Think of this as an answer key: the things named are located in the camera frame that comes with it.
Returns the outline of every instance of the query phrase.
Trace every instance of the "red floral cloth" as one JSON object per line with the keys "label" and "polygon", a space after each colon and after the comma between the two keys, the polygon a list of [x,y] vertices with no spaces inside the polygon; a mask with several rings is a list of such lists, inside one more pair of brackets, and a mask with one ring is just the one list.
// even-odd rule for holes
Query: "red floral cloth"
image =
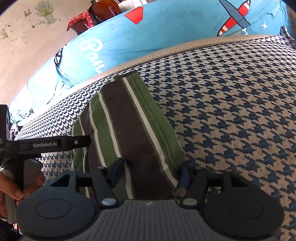
{"label": "red floral cloth", "polygon": [[76,17],[72,18],[68,24],[67,27],[67,31],[71,28],[71,26],[76,23],[77,21],[81,20],[81,19],[86,19],[87,20],[87,25],[88,28],[91,28],[94,26],[94,23],[91,19],[91,15],[89,13],[89,10],[85,10],[84,12],[82,12],[81,14],[77,15]]}

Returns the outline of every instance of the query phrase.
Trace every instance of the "human hand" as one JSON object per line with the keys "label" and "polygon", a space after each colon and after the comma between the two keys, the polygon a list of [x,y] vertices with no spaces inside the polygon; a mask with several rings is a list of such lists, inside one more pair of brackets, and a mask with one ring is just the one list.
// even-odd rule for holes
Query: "human hand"
{"label": "human hand", "polygon": [[19,187],[11,181],[9,178],[3,175],[3,171],[0,172],[0,216],[6,218],[6,205],[4,194],[7,194],[11,198],[17,200],[17,205],[20,203],[22,198],[30,196],[32,193],[37,191],[45,181],[44,174],[42,172],[36,177],[35,183],[25,189],[23,192]]}

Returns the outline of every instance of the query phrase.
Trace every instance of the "white text on blanket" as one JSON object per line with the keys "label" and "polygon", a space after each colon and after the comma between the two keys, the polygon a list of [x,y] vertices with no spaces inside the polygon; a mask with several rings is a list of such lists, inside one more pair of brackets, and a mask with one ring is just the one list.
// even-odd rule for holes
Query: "white text on blanket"
{"label": "white text on blanket", "polygon": [[81,51],[86,51],[86,50],[91,50],[93,52],[90,52],[86,55],[86,57],[91,61],[91,63],[93,64],[93,66],[97,66],[96,67],[96,72],[102,73],[102,71],[100,71],[99,69],[104,68],[105,65],[103,64],[102,60],[98,60],[98,54],[96,52],[100,51],[103,47],[103,44],[101,42],[101,40],[99,39],[89,39],[86,40],[84,42],[82,42],[79,45],[79,49]]}

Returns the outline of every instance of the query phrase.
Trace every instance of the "gray ribbed surface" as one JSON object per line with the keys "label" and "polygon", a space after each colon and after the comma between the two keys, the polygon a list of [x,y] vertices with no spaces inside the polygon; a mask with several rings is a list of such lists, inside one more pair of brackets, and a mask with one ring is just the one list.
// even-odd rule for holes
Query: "gray ribbed surface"
{"label": "gray ribbed surface", "polygon": [[[195,210],[175,201],[126,200],[117,209],[104,210],[95,224],[69,241],[230,241],[212,231]],[[276,241],[275,238],[264,241]]]}

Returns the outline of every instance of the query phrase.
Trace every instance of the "houndstooth fabric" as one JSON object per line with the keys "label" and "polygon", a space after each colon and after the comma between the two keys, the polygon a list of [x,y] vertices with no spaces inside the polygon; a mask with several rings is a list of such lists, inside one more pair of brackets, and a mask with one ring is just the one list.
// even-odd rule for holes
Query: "houndstooth fabric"
{"label": "houndstooth fabric", "polygon": [[[166,114],[187,161],[231,168],[279,200],[279,237],[296,240],[296,46],[283,36],[196,49],[137,70]],[[16,139],[70,135],[103,79],[24,126]],[[71,153],[43,154],[47,180],[71,166]]]}

